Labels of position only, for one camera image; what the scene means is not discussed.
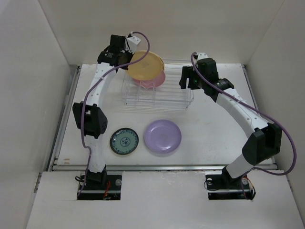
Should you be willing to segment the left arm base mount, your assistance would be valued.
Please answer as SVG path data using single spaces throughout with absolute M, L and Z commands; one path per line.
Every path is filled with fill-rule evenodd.
M 84 175 L 76 176 L 79 182 L 77 200 L 120 200 L 122 175 L 108 175 L 104 184 L 89 181 L 87 179 L 85 187 L 81 191 Z

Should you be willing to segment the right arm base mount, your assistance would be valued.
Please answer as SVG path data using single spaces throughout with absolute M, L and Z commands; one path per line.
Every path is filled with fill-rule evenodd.
M 253 200 L 256 190 L 247 175 L 226 183 L 221 174 L 205 175 L 204 188 L 209 200 Z

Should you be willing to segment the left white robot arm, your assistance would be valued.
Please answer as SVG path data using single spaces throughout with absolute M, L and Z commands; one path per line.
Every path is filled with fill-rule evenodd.
M 84 175 L 76 179 L 85 185 L 90 181 L 96 189 L 102 189 L 107 182 L 106 162 L 95 143 L 106 131 L 108 119 L 101 109 L 111 80 L 119 69 L 127 70 L 141 39 L 132 32 L 128 36 L 111 35 L 109 45 L 97 58 L 94 78 L 81 102 L 72 105 L 77 128 L 81 132 L 83 148 L 89 151 Z

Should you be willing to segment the teal patterned small plate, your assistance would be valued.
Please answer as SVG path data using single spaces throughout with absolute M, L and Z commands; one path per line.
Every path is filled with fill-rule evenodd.
M 131 154 L 137 148 L 138 143 L 138 134 L 130 128 L 118 129 L 110 138 L 110 148 L 120 156 Z

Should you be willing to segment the purple plastic plate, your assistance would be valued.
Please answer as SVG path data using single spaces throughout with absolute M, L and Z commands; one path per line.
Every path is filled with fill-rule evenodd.
M 177 124 L 170 120 L 159 119 L 148 124 L 144 131 L 146 146 L 156 154 L 168 154 L 181 144 L 182 133 Z

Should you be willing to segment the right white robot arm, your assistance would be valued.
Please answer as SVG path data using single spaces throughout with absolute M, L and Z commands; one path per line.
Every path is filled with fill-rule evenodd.
M 279 153 L 281 127 L 268 122 L 242 102 L 234 85 L 226 78 L 219 78 L 214 59 L 199 59 L 193 66 L 184 66 L 179 85 L 181 89 L 202 89 L 229 113 L 248 138 L 241 155 L 222 169 L 221 183 L 224 187 L 233 187 L 246 172 Z

